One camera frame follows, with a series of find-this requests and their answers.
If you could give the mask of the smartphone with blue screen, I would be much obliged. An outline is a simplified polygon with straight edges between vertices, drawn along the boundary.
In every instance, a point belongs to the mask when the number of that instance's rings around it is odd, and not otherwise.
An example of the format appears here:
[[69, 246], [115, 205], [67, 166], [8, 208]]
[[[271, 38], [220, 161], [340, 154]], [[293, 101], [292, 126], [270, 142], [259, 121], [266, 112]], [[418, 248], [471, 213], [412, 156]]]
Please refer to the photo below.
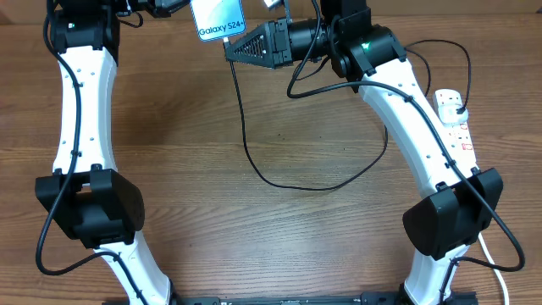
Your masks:
[[203, 42], [246, 31], [241, 0], [191, 0], [191, 12], [196, 33]]

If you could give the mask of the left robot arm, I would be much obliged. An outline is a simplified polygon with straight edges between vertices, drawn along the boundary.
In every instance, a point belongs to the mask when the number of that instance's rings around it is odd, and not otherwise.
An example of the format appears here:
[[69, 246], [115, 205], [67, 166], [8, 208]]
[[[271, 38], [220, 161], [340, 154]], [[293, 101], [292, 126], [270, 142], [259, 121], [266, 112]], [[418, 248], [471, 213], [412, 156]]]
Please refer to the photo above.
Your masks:
[[62, 76], [58, 151], [50, 175], [35, 183], [46, 224], [101, 258], [129, 304], [179, 304], [172, 280], [158, 267], [142, 228], [140, 189], [117, 169], [112, 145], [112, 95], [119, 66], [119, 31], [130, 15], [167, 18], [178, 0], [49, 1], [43, 24], [48, 51]]

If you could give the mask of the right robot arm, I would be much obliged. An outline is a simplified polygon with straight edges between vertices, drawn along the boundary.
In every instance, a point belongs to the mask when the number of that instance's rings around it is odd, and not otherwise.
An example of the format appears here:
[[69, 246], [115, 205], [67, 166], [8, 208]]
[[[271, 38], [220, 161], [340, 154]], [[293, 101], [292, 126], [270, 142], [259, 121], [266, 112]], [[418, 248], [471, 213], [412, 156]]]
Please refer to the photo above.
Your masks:
[[231, 64], [276, 69], [328, 58], [344, 87], [358, 93], [382, 119], [403, 154], [420, 202], [402, 218], [414, 246], [412, 268], [398, 291], [364, 292], [364, 304], [474, 304], [472, 292], [451, 289], [458, 265], [482, 230], [498, 219], [503, 181], [481, 170], [422, 92], [407, 51], [393, 32], [371, 20], [364, 1], [323, 1], [313, 19], [259, 25], [226, 43]]

